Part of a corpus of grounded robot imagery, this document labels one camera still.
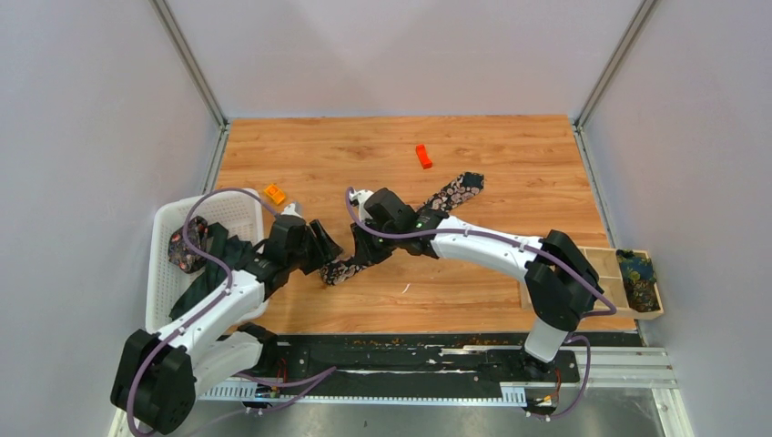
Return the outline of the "black pink rose tie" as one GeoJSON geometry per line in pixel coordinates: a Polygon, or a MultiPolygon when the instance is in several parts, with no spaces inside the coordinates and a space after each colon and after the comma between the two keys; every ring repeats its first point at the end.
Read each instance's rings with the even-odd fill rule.
{"type": "MultiPolygon", "coordinates": [[[[484,174],[461,173],[449,184],[432,194],[417,209],[429,207],[450,213],[465,201],[480,194],[484,189],[484,181],[484,174]]],[[[352,257],[339,256],[335,261],[324,265],[319,270],[321,280],[328,286],[336,286],[369,268],[355,265],[352,257]]]]}

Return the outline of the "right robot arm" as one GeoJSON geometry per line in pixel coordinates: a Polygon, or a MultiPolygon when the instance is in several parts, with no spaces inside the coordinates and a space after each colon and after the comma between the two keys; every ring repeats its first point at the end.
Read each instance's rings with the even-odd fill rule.
{"type": "Polygon", "coordinates": [[[519,357],[532,380],[554,371],[568,335],[594,315],[597,301],[608,301],[595,268],[561,231],[538,237],[486,229],[454,216],[442,203],[413,208],[387,188],[347,188],[345,198],[354,228],[377,247],[467,261],[519,281],[536,314],[519,357]]]}

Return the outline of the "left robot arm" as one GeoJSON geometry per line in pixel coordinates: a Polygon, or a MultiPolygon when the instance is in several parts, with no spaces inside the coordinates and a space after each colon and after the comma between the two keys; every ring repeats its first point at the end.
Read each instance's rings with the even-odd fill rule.
{"type": "Polygon", "coordinates": [[[309,275],[343,249],[316,219],[278,215],[269,235],[244,253],[207,297],[153,333],[126,340],[109,400],[131,425],[169,434],[198,396],[240,371],[274,372],[279,352],[248,315],[266,305],[295,270],[309,275]]]}

